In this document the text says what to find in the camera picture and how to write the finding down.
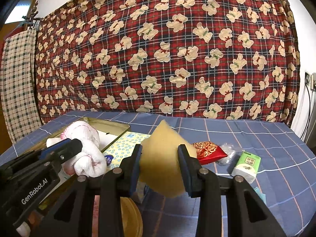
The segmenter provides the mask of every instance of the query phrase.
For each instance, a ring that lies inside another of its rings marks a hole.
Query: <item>blue label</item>
[[[113,155],[105,155],[106,165],[109,166],[112,163]]]

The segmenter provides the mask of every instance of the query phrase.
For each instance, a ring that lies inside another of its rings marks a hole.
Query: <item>wall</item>
[[[55,9],[62,6],[69,0],[40,0],[38,5],[38,16],[45,17]],[[301,136],[308,116],[309,100],[307,90],[304,91],[305,71],[316,72],[314,62],[316,62],[316,25],[308,11],[300,0],[288,0],[295,18],[299,50],[301,55],[301,83],[296,115],[292,123],[292,130]]]

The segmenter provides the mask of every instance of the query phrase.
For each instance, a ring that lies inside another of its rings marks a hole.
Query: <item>green tissue package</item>
[[[233,169],[232,176],[241,175],[248,183],[252,183],[256,179],[260,161],[259,156],[244,151]]]

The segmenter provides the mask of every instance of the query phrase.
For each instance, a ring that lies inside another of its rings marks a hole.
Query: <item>clear plastic bag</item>
[[[216,161],[219,165],[222,165],[222,166],[229,165],[232,163],[232,161],[237,162],[240,155],[244,151],[242,148],[235,147],[234,145],[228,144],[228,143],[220,145],[220,147],[227,154],[226,158]]]

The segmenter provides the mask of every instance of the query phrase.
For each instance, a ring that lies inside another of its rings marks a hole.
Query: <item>tablecloth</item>
[[[168,124],[190,143],[213,141],[230,143],[262,158],[252,187],[266,194],[267,206],[287,236],[295,236],[309,223],[316,211],[315,155],[289,129],[279,122],[165,117],[149,113],[73,111],[25,136],[0,156],[0,165],[61,127],[87,116],[128,123],[131,131],[151,134],[159,122]],[[218,175],[229,176],[228,166],[206,166]],[[194,237],[199,199],[187,194],[175,199],[151,191],[139,206],[143,237]],[[227,236],[227,209],[222,198],[222,236]]]

